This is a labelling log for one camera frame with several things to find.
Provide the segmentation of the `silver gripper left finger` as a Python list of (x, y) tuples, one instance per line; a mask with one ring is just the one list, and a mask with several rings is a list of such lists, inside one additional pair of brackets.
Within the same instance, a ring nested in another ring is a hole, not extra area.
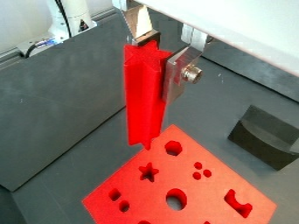
[(141, 4), (127, 10), (125, 19), (130, 30), (130, 42), (134, 46), (145, 46), (153, 40), (161, 43), (161, 32), (153, 27), (149, 9), (145, 5)]

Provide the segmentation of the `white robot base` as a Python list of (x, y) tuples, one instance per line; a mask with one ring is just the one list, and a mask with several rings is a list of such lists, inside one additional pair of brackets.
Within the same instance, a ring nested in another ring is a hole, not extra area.
[(98, 26), (91, 19), (87, 0), (47, 0), (51, 12), (51, 42), (62, 43)]

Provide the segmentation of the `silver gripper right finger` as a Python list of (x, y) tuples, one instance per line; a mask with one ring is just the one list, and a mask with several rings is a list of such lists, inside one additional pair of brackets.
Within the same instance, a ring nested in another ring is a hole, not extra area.
[(187, 46), (167, 60), (163, 80), (163, 101), (171, 104), (183, 94), (187, 82), (195, 84), (203, 71), (197, 64), (207, 44), (209, 34), (187, 24), (182, 27), (182, 41)]

